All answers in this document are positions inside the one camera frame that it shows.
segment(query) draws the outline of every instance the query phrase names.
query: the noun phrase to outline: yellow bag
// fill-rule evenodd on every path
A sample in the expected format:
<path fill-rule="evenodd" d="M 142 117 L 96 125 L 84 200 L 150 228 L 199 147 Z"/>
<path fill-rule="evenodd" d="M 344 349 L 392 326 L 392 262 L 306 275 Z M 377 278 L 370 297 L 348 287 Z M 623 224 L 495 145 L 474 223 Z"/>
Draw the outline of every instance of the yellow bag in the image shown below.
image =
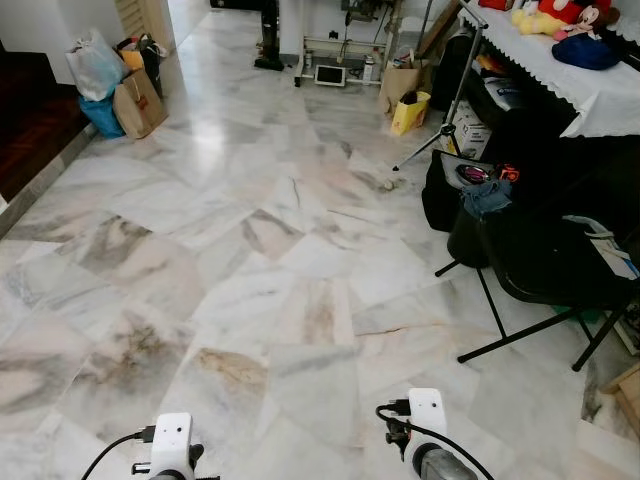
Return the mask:
<path fill-rule="evenodd" d="M 418 101 L 411 105 L 398 102 L 396 113 L 391 122 L 391 132 L 396 135 L 403 135 L 409 130 L 418 128 L 424 121 L 424 115 L 427 113 L 427 105 L 431 95 L 427 92 L 418 92 Z"/>

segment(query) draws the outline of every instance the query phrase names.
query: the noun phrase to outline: cardboard box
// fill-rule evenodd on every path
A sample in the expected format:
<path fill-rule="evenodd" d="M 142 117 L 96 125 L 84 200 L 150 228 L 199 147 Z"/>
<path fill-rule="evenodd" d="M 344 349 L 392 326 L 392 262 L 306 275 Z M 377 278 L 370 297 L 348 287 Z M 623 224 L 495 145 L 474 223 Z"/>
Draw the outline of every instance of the cardboard box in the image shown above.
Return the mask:
<path fill-rule="evenodd" d="M 453 124 L 456 126 L 455 136 L 462 156 L 480 160 L 482 152 L 491 138 L 491 129 L 480 121 L 466 100 L 460 101 L 458 110 L 453 117 Z M 440 137 L 440 143 L 445 152 L 455 155 L 456 150 L 449 137 Z"/>
<path fill-rule="evenodd" d="M 396 135 L 403 135 L 409 130 L 422 126 L 424 116 L 427 113 L 427 106 L 431 95 L 427 92 L 418 92 L 418 101 L 407 105 L 398 102 L 396 113 L 391 122 L 391 132 Z"/>
<path fill-rule="evenodd" d="M 116 87 L 113 110 L 130 138 L 146 137 L 167 118 L 164 105 L 144 70 L 136 70 Z"/>

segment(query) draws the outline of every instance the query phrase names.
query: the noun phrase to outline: brown paper bag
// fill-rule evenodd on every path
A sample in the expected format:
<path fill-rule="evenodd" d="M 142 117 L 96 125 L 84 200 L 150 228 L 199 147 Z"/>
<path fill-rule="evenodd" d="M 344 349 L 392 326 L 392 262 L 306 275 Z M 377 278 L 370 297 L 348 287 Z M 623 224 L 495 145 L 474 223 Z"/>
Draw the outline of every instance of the brown paper bag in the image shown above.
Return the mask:
<path fill-rule="evenodd" d="M 162 101 L 144 70 L 136 70 L 116 87 L 113 111 L 131 138 L 146 137 L 167 118 Z"/>
<path fill-rule="evenodd" d="M 411 90 L 416 90 L 422 82 L 424 67 L 420 60 L 413 63 L 414 68 L 394 68 L 387 63 L 378 95 L 378 106 L 382 113 L 393 115 L 400 98 Z"/>

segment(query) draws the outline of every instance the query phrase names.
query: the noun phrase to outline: shopping bag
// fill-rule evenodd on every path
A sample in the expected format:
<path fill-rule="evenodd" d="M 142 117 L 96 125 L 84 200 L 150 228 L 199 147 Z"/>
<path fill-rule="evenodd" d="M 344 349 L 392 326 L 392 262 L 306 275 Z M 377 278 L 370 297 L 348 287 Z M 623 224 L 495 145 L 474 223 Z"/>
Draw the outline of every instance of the shopping bag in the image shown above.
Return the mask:
<path fill-rule="evenodd" d="M 422 82 L 424 67 L 422 62 L 407 64 L 407 68 L 394 68 L 389 62 L 384 71 L 382 86 L 378 95 L 378 106 L 382 113 L 393 115 L 402 96 L 418 88 Z"/>
<path fill-rule="evenodd" d="M 406 104 L 398 102 L 396 113 L 393 115 L 393 122 L 391 122 L 391 131 L 396 135 L 403 135 L 409 130 L 422 125 L 431 95 L 427 92 L 417 93 L 418 101 L 416 103 Z"/>
<path fill-rule="evenodd" d="M 162 101 L 144 70 L 136 70 L 116 87 L 113 109 L 131 138 L 146 137 L 167 118 Z"/>
<path fill-rule="evenodd" d="M 95 28 L 76 40 L 76 47 L 65 56 L 78 91 L 94 102 L 111 95 L 129 73 L 129 68 Z"/>
<path fill-rule="evenodd" d="M 125 135 L 118 120 L 113 114 L 113 95 L 103 98 L 98 102 L 92 102 L 86 98 L 78 97 L 80 110 L 105 138 L 118 138 Z"/>

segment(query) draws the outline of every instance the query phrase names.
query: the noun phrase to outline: white tablecloth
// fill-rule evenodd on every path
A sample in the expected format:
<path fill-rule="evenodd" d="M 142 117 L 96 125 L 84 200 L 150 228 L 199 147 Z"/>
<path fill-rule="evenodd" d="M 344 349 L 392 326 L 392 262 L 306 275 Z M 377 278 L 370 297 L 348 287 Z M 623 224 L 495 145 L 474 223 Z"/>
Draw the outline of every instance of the white tablecloth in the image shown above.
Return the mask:
<path fill-rule="evenodd" d="M 556 96 L 568 100 L 578 112 L 562 137 L 640 135 L 640 72 L 620 62 L 608 70 L 586 70 L 557 61 L 556 43 L 547 35 L 520 35 L 511 24 L 511 12 L 478 7 L 487 21 L 484 37 L 524 68 Z M 466 10 L 460 15 L 476 25 Z"/>

